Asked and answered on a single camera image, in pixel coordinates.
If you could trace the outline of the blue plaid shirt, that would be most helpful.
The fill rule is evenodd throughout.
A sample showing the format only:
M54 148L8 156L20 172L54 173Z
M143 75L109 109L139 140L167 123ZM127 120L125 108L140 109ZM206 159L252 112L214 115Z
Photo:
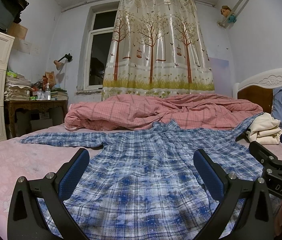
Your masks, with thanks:
M193 162L203 149L225 172L255 180L262 165L236 141L253 117L236 128L182 129L175 121L116 133L41 133L23 144L101 147L65 206L90 239L193 239L218 201Z

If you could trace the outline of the folded cream garment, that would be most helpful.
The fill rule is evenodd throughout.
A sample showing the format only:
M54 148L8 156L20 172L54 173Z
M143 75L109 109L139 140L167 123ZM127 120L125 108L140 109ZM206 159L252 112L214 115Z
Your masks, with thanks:
M282 130L280 120L269 113L257 116L246 131L249 142L256 141L261 145L279 145Z

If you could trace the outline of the white wooden headboard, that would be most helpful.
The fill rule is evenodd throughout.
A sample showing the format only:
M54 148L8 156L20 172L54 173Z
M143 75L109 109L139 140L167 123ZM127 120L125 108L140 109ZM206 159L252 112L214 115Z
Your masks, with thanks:
M249 100L261 106L265 112L271 113L273 89L278 87L282 87L282 68L268 70L235 83L232 97Z

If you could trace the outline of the pink bed sheet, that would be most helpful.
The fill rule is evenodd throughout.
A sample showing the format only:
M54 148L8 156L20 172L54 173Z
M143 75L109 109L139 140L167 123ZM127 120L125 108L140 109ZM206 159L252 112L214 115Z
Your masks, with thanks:
M81 129L76 133L85 132L96 133L86 129ZM66 132L62 126L56 126L31 135L41 133L71 132ZM0 142L0 236L2 238L7 237L9 205L16 180L20 176L25 176L29 180L40 179L48 172L55 172L63 163L69 161L80 148L23 144L21 143L22 138ZM101 150L93 152L93 148L87 148L90 151L91 159L101 152Z

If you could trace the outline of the dark wooden desk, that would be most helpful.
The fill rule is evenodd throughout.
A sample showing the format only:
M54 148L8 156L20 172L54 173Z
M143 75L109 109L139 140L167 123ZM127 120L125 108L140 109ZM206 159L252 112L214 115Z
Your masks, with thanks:
M33 100L6 101L4 120L7 138L49 128L64 123L68 101Z

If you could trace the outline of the clear spray bottle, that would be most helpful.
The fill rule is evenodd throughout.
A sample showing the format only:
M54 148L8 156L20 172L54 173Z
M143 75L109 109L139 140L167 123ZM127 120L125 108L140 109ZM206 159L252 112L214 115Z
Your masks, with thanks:
M46 98L46 100L51 100L49 83L47 83L46 86L45 86L45 98Z

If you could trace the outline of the stack of papers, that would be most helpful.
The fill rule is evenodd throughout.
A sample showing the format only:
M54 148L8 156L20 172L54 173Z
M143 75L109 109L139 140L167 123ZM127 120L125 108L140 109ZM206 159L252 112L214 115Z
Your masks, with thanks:
M5 78L5 101L29 101L31 92L31 81L23 77Z

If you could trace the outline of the tree print curtain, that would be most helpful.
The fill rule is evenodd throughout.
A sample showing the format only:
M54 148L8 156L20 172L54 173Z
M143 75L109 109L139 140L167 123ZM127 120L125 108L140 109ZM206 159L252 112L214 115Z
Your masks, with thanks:
M213 91L213 72L193 0L121 0L103 99Z

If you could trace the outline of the pink plaid duvet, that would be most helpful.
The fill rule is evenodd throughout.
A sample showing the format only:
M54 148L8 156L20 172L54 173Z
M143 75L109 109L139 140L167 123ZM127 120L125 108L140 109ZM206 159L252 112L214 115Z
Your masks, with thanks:
M219 94L185 94L168 98L120 94L101 102L70 105L65 128L95 131L149 129L154 122L174 120L182 129L232 129L263 111L244 99Z

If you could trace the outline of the orange snack bag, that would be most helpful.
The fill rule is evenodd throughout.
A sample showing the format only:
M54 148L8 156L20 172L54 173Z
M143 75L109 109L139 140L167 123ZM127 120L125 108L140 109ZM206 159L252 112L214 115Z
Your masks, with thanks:
M47 78L47 82L49 83L49 87L52 88L56 85L56 79L54 71L52 72L45 72L45 76Z

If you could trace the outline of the cardboard box on cabinet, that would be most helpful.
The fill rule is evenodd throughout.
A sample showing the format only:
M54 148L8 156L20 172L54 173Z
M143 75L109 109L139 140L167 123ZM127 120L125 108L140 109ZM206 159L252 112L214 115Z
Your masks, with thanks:
M28 28L13 22L6 33L20 40L25 40L27 32Z

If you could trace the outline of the white framed window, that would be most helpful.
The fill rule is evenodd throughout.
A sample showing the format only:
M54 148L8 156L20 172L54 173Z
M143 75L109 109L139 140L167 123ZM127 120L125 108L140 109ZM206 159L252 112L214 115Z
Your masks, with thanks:
M89 10L84 39L83 90L102 89L118 5L118 2L103 3Z

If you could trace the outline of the dark bag on cabinet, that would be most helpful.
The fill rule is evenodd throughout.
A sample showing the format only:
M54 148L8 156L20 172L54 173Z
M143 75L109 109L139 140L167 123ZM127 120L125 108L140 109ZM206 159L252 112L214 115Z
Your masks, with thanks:
M20 23L21 13L28 5L27 0L0 0L0 32L6 33L12 23Z

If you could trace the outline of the plush toy on wall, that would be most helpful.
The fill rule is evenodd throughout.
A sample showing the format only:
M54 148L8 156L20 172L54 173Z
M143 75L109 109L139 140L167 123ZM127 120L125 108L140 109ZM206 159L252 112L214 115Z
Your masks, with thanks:
M236 15L232 13L229 6L223 5L220 9L223 20L218 23L219 26L226 28L229 24L234 24L236 22Z

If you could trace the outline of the wall mounted desk lamp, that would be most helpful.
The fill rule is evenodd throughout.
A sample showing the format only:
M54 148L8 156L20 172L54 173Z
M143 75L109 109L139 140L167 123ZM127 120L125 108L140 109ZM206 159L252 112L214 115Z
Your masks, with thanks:
M56 69L57 69L58 71L60 71L60 70L62 70L64 64L65 64L66 62L71 62L72 59L73 59L73 56L72 56L70 53L68 53L68 54L65 54L63 57L61 57L61 59L59 59L59 60L54 60L53 63L55 64Z

